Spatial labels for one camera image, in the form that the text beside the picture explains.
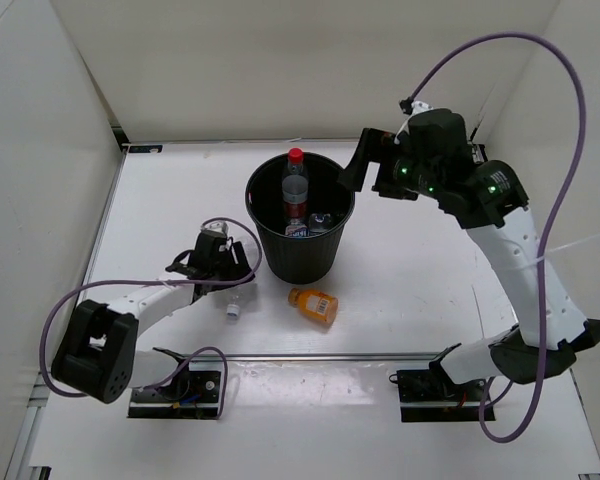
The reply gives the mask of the tall clear crushed bottle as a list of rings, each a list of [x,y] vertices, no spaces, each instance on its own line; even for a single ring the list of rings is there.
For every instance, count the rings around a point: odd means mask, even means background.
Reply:
[[[248,265],[255,267],[259,258],[258,249],[253,240],[246,236],[240,237]],[[237,321],[248,306],[255,301],[257,297],[257,283],[255,278],[249,282],[230,288],[226,292],[226,318],[229,321]]]

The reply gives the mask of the small clear black-cap bottle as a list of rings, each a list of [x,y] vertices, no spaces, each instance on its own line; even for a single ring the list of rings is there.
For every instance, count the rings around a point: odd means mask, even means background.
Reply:
[[[335,226],[334,216],[329,213],[312,213],[308,218],[308,231],[310,236],[317,236],[329,232]]]

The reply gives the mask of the red label clear bottle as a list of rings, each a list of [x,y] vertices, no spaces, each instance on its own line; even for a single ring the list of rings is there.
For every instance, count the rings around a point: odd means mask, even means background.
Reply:
[[[286,220],[289,223],[304,222],[308,204],[309,175],[304,163],[304,151],[300,148],[291,148],[287,153],[281,192]]]

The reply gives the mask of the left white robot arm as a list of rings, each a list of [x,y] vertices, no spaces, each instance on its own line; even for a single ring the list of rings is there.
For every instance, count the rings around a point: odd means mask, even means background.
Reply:
[[[168,400],[186,395],[191,356],[159,348],[141,351],[138,338],[173,313],[206,295],[254,279],[242,243],[222,219],[204,224],[195,246],[178,254],[156,280],[134,281],[135,291],[109,302],[77,304],[53,356],[39,348],[39,362],[50,390],[67,398],[92,397],[104,404],[126,389],[157,390]]]

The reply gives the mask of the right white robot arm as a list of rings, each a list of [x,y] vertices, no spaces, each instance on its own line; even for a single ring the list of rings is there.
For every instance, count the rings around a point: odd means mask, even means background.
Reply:
[[[503,161],[475,162],[461,115],[433,109],[410,117],[398,134],[363,129],[340,184],[361,191],[371,162],[379,165],[372,189],[380,196],[426,196],[456,219],[489,261],[517,319],[499,335],[449,347],[431,361],[435,396],[450,400],[465,384],[496,376],[530,384],[539,369],[556,377],[600,343],[600,320],[579,310],[553,267],[537,272],[540,240],[518,176]]]

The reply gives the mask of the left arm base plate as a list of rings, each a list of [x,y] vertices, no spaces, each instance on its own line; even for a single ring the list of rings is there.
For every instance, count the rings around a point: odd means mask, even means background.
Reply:
[[[133,389],[129,419],[216,420],[220,413],[225,374],[209,366],[189,366],[166,386]]]

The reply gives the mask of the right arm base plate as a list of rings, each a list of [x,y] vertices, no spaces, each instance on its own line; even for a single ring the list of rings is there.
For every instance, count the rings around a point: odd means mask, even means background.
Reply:
[[[486,382],[474,380],[444,393],[428,370],[397,370],[388,376],[397,388],[402,423],[467,423],[479,421]]]

